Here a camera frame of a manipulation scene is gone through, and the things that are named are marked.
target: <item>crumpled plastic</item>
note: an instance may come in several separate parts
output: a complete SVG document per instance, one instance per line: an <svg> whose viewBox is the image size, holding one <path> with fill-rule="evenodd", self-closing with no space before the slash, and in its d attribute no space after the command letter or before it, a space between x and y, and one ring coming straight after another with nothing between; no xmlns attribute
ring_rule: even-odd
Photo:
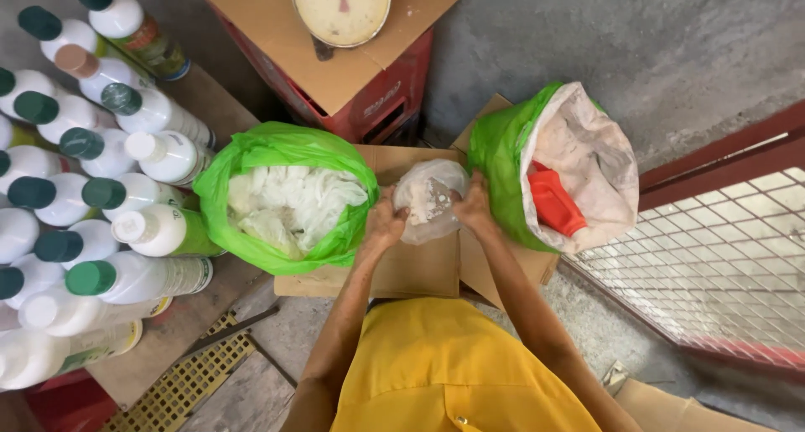
<svg viewBox="0 0 805 432"><path fill-rule="evenodd" d="M301 261L344 209L369 199L354 174L310 166L257 166L229 180L229 218L248 235Z"/></svg>
<svg viewBox="0 0 805 432"><path fill-rule="evenodd" d="M392 203L395 210L410 212L400 240L421 245L461 228L452 213L450 190L467 194L469 177L464 168L451 160L420 161L400 178Z"/></svg>

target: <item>metal mesh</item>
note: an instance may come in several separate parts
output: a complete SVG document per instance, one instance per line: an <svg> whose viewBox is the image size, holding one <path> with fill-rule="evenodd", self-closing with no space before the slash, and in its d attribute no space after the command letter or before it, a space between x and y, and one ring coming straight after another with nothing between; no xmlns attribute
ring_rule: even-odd
<svg viewBox="0 0 805 432"><path fill-rule="evenodd" d="M805 370L805 171L641 212L566 256L678 344Z"/></svg>

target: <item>wire grid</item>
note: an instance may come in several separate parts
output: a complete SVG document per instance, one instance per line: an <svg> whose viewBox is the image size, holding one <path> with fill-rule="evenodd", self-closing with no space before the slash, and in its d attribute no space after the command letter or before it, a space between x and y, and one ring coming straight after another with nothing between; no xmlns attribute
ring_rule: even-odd
<svg viewBox="0 0 805 432"><path fill-rule="evenodd" d="M224 314L201 338L235 324L234 313ZM242 331L173 365L129 411L118 409L101 432L175 432L254 352L249 340L249 333Z"/></svg>
<svg viewBox="0 0 805 432"><path fill-rule="evenodd" d="M791 168L643 211L566 257L677 344L802 371L803 183Z"/></svg>

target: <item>red plastic container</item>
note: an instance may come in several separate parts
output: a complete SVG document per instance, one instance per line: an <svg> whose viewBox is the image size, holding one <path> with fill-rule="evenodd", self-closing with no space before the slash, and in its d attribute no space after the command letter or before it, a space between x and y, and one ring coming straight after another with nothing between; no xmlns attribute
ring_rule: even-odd
<svg viewBox="0 0 805 432"><path fill-rule="evenodd" d="M536 161L531 163L536 172L528 175L528 182L539 221L567 237L586 228L587 220L568 191L562 187L558 173Z"/></svg>
<svg viewBox="0 0 805 432"><path fill-rule="evenodd" d="M330 131L350 143L371 145L381 144L404 124L405 129L416 128L431 62L433 28L330 116L215 6L210 6L257 73L302 124ZM411 137L413 143L416 135Z"/></svg>

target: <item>green bottle label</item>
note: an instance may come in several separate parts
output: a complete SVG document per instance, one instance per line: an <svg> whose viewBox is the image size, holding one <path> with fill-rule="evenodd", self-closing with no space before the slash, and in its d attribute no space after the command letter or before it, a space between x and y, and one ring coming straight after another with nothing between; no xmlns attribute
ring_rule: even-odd
<svg viewBox="0 0 805 432"><path fill-rule="evenodd" d="M149 14L134 33L109 40L163 80L177 80L190 69L190 60L182 48L159 31L159 25Z"/></svg>
<svg viewBox="0 0 805 432"><path fill-rule="evenodd" d="M176 209L173 214L174 220L185 220L187 222L187 231L184 234L182 243L168 256L218 256L225 252L223 248L207 237L207 231L200 213Z"/></svg>
<svg viewBox="0 0 805 432"><path fill-rule="evenodd" d="M117 58L120 61L125 62L127 65L129 65L129 67L132 70L134 70L134 72L137 73L137 75L139 75L141 78L146 79L146 81L148 82L148 83L143 83L142 81L139 82L140 83L140 88L150 88L150 87L154 86L154 83L155 83L154 80L155 79L154 79L154 75L152 75L151 72L148 72L147 70L145 70L142 66L137 64L137 62L135 60L133 60L133 59L129 58L128 56L126 56L126 54L124 54L117 47L111 46L106 41L106 39L104 39L100 34L98 35L98 43L97 43L97 46L95 47L94 55L96 57Z"/></svg>

